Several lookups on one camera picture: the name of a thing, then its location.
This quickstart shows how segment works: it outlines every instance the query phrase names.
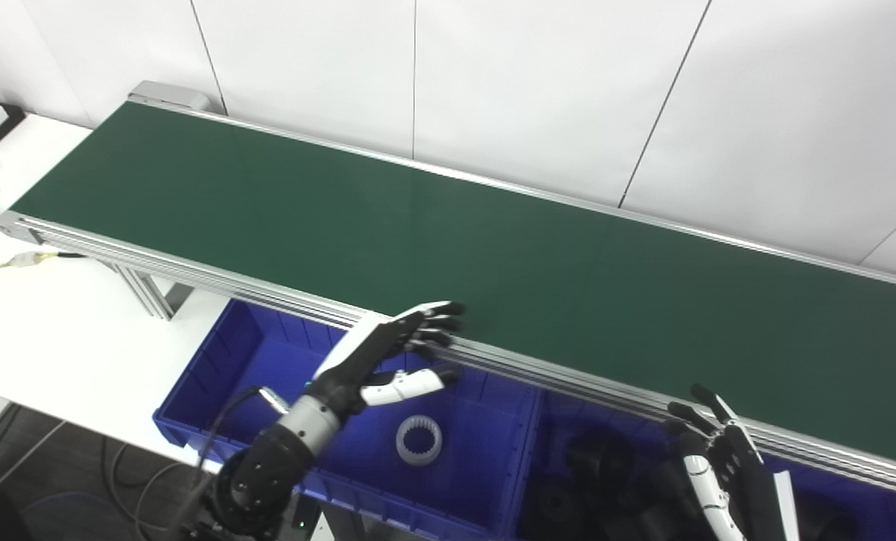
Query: blue storage crate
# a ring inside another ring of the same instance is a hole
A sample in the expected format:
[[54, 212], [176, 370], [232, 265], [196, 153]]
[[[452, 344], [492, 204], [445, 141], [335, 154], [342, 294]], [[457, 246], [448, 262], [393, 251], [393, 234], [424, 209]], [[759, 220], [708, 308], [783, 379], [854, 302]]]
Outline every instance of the blue storage crate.
[[[296, 400], [341, 336], [338, 329], [232, 301], [156, 411], [155, 423], [174, 445], [200, 449], [231, 396], [267, 385]], [[381, 370], [426, 365], [403, 354]], [[537, 389], [466, 367], [461, 381], [444, 391], [352, 417], [299, 488], [435, 539], [511, 538], [538, 403]], [[438, 422], [444, 437], [438, 459], [420, 468], [404, 464], [394, 444], [398, 425], [416, 414]], [[229, 414], [208, 456], [228, 458], [276, 417], [259, 398], [243, 403]]]
[[[528, 446], [529, 477], [545, 473], [571, 477], [565, 464], [568, 441], [594, 427], [612, 428], [631, 443], [636, 456], [632, 479], [670, 458], [664, 443], [671, 438], [658, 422], [546, 392], [541, 398], [537, 437]], [[765, 463], [772, 470], [789, 470], [796, 491], [829, 497], [852, 512], [859, 523], [860, 541], [896, 541], [896, 493], [772, 456], [765, 456]]]

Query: metal joint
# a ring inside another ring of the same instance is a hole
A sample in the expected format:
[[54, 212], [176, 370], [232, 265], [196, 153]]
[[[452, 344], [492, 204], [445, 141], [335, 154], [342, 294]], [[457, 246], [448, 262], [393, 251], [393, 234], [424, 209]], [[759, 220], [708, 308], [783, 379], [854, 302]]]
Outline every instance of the metal joint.
[[14, 211], [4, 211], [0, 215], [0, 232], [13, 239], [24, 240], [25, 243], [43, 244], [44, 240], [37, 232], [25, 225], [24, 219]]
[[142, 81], [128, 93], [128, 100], [148, 105], [170, 105], [190, 110], [210, 113], [210, 99], [197, 90], [183, 86], [166, 85], [153, 81]]
[[153, 283], [149, 274], [139, 273], [131, 267], [125, 267], [122, 264], [108, 264], [115, 273], [120, 274], [125, 284], [133, 291], [135, 297], [138, 298], [140, 304], [151, 316], [171, 321], [174, 314], [180, 309], [180, 305], [184, 304], [187, 295], [193, 291], [193, 288], [183, 284], [174, 284], [166, 295], [162, 294], [157, 285]]

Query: robotic hand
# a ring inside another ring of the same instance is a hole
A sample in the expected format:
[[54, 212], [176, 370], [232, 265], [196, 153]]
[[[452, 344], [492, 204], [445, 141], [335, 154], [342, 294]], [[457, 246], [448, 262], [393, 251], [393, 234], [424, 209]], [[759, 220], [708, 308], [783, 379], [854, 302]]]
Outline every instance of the robotic hand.
[[764, 465], [746, 426], [718, 394], [692, 386], [692, 396], [716, 414], [720, 425], [695, 408], [669, 403], [682, 421], [667, 422], [678, 436], [692, 490], [719, 541], [798, 541], [795, 499], [789, 472]]
[[225, 530], [255, 538], [276, 534], [295, 484], [351, 415], [367, 405], [396, 403], [443, 389], [458, 380], [457, 367], [435, 365], [406, 373], [375, 373], [401, 352], [434, 358], [431, 346], [450, 346], [465, 306], [420, 304], [392, 319], [368, 314], [345, 334], [286, 414], [235, 453], [218, 473], [207, 507]]

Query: black robotic finger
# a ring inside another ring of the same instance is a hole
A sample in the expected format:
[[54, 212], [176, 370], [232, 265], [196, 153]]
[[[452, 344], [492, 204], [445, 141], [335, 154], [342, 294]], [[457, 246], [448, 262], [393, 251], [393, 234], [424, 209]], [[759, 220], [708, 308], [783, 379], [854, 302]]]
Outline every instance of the black robotic finger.
[[428, 343], [420, 340], [409, 341], [409, 343], [404, 345], [404, 350], [406, 350], [406, 352], [417, 353], [430, 361], [438, 359], [438, 355], [434, 352], [434, 349], [432, 349]]
[[451, 346], [453, 341], [450, 334], [442, 332], [438, 329], [418, 329], [414, 331], [414, 335], [411, 335], [411, 339], [420, 340], [423, 342], [434, 342], [439, 346], [448, 347]]
[[695, 397], [695, 400], [707, 405], [707, 407], [712, 410], [712, 413], [716, 414], [716, 418], [719, 419], [719, 422], [722, 424], [726, 424], [726, 422], [729, 422], [736, 417], [733, 412], [726, 407], [726, 404], [723, 403], [722, 398], [720, 398], [718, 394], [698, 383], [692, 385], [692, 396]]
[[465, 305], [461, 302], [445, 301], [443, 304], [428, 306], [425, 309], [425, 318], [432, 316], [460, 316], [465, 314]]
[[695, 431], [685, 431], [679, 434], [679, 439], [675, 444], [678, 449], [679, 456], [706, 456], [708, 443], [705, 438]]
[[741, 427], [729, 425], [725, 428], [725, 439], [732, 446], [732, 453], [739, 460], [741, 468], [761, 469], [761, 456], [756, 451], [752, 440]]
[[691, 432], [692, 429], [689, 428], [685, 422], [675, 421], [674, 419], [669, 419], [665, 422], [662, 422], [661, 429], [665, 431], [669, 436], [678, 436], [683, 432]]
[[698, 428], [702, 434], [713, 435], [719, 428], [709, 422], [702, 414], [691, 405], [684, 403], [668, 403], [668, 413], [675, 415], [679, 419], [691, 422], [692, 427]]
[[431, 318], [426, 318], [425, 321], [421, 323], [421, 328], [439, 328], [458, 331], [462, 329], [462, 320], [448, 315], [432, 316]]

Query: metal support leg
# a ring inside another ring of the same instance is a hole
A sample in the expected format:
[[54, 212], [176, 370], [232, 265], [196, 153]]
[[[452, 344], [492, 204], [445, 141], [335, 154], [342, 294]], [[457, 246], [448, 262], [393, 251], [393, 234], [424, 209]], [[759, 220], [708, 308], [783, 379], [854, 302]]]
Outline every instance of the metal support leg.
[[335, 541], [367, 541], [362, 515], [324, 501], [321, 502], [321, 513], [324, 513]]
[[124, 282], [128, 284], [131, 291], [135, 293], [140, 304], [151, 316], [155, 318], [170, 319], [174, 318], [174, 313], [180, 309], [180, 305], [184, 304], [187, 295], [190, 295], [192, 288], [181, 284], [174, 284], [166, 295], [163, 295], [157, 288], [149, 274], [138, 273], [130, 267], [124, 267], [121, 264], [111, 264], [111, 268], [115, 273], [124, 278]]

